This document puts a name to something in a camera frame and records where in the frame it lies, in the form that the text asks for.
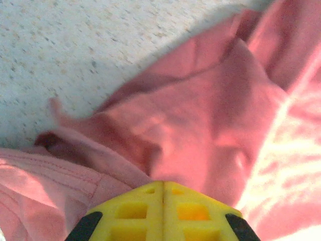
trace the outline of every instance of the black rubber edge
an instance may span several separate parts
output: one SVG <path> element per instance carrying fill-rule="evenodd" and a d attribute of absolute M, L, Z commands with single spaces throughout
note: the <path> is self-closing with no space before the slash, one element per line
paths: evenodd
<path fill-rule="evenodd" d="M 261 241 L 246 220 L 232 213 L 225 217 L 239 241 Z"/>
<path fill-rule="evenodd" d="M 93 212 L 82 217 L 65 241 L 89 241 L 101 217 L 102 212 Z"/>

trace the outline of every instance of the yellow plastic object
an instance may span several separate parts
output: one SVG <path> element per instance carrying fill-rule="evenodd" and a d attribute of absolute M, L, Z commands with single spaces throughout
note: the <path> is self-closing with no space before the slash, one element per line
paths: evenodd
<path fill-rule="evenodd" d="M 90 241 L 238 241 L 225 214 L 242 214 L 174 182 L 155 181 L 91 209 L 103 216 Z"/>

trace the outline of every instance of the white speckled tile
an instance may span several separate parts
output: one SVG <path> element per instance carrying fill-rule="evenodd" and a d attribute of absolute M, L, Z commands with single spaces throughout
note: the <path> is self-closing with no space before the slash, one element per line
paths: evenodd
<path fill-rule="evenodd" d="M 0 0 L 0 146 L 53 127 L 47 100 L 89 115 L 189 36 L 271 0 Z"/>

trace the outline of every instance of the speckled floor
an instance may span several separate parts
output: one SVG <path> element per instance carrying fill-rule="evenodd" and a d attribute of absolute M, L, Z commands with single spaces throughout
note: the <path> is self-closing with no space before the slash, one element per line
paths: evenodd
<path fill-rule="evenodd" d="M 0 0 L 0 146 L 53 127 L 49 97 L 91 114 L 189 36 L 271 0 Z"/>

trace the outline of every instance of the pink fabric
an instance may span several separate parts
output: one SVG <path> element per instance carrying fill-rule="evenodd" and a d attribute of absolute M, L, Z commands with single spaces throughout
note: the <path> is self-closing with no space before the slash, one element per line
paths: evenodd
<path fill-rule="evenodd" d="M 321 225 L 321 2 L 276 1 L 191 38 L 91 118 L 0 149 L 8 240 L 63 240 L 85 212 L 152 180 L 239 208 L 262 240 Z"/>

